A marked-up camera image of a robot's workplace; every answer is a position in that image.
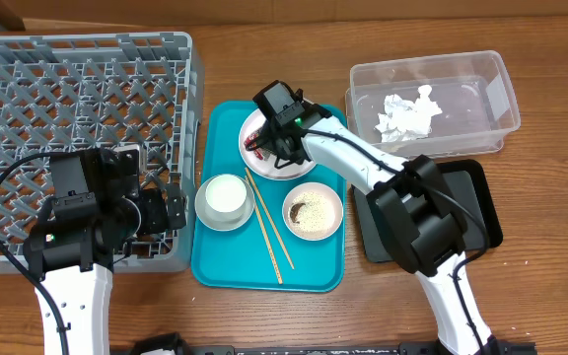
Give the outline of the red snack wrapper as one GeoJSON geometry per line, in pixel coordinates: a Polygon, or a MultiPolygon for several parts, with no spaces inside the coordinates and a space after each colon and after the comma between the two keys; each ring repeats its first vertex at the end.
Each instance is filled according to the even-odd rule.
{"type": "Polygon", "coordinates": [[[268,150],[264,148],[264,140],[260,138],[260,130],[256,129],[244,141],[245,148],[252,152],[261,161],[266,161],[270,157],[268,150]]]}

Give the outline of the white paper cup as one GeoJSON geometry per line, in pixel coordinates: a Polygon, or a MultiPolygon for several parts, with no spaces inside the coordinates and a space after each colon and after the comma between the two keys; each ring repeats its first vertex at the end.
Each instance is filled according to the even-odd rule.
{"type": "Polygon", "coordinates": [[[218,175],[209,180],[205,189],[206,213],[220,222],[237,220],[247,199],[247,188],[239,177],[218,175]]]}

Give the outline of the brown food scrap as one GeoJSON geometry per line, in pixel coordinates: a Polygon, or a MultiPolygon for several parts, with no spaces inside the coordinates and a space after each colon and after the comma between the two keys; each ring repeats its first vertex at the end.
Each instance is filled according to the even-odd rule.
{"type": "Polygon", "coordinates": [[[296,202],[293,203],[290,210],[289,210],[289,218],[293,223],[298,222],[298,214],[300,210],[306,205],[305,202],[296,202]]]}

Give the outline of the pink bowl with rice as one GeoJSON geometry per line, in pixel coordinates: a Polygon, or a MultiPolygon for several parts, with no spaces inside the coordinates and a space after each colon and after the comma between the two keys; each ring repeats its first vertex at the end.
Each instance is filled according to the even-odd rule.
{"type": "Polygon", "coordinates": [[[343,222],[343,204],[329,186],[305,182],[286,195],[282,215],[295,236],[306,241],[321,241],[332,236],[343,222]]]}

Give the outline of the pile of rice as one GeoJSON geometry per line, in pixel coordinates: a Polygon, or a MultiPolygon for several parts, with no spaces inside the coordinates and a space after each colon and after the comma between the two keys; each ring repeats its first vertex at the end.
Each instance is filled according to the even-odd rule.
{"type": "Polygon", "coordinates": [[[322,194],[306,191],[298,195],[293,203],[305,202],[293,227],[303,234],[325,234],[334,221],[334,212],[329,200],[322,194]]]}

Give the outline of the white napkin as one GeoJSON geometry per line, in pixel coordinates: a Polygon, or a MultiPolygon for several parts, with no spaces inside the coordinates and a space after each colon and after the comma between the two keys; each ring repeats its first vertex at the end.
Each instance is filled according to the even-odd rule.
{"type": "Polygon", "coordinates": [[[415,101],[403,99],[398,94],[385,97],[385,111],[378,114],[379,123],[375,126],[383,143],[417,140],[429,135],[432,118],[443,112],[431,100],[432,91],[430,85],[420,86],[415,101]]]}

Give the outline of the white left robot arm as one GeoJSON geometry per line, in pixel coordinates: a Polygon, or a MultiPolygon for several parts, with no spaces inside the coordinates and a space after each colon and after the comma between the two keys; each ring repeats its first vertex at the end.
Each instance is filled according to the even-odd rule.
{"type": "Polygon", "coordinates": [[[132,243],[181,229],[186,197],[170,184],[144,189],[146,154],[138,145],[93,148],[49,160],[53,195],[41,206],[23,244],[39,295],[44,351],[107,354],[114,255],[132,243]]]}

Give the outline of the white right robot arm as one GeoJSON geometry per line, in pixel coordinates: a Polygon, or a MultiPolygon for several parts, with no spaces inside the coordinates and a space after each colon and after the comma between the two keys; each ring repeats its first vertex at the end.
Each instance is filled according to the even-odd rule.
{"type": "Polygon", "coordinates": [[[480,315],[466,275],[464,235],[477,218],[453,198],[429,158],[389,155],[350,132],[325,107],[308,102],[258,106],[265,123],[249,148],[286,164],[325,166],[365,193],[381,244],[415,275],[449,354],[495,354],[500,347],[480,315]]]}

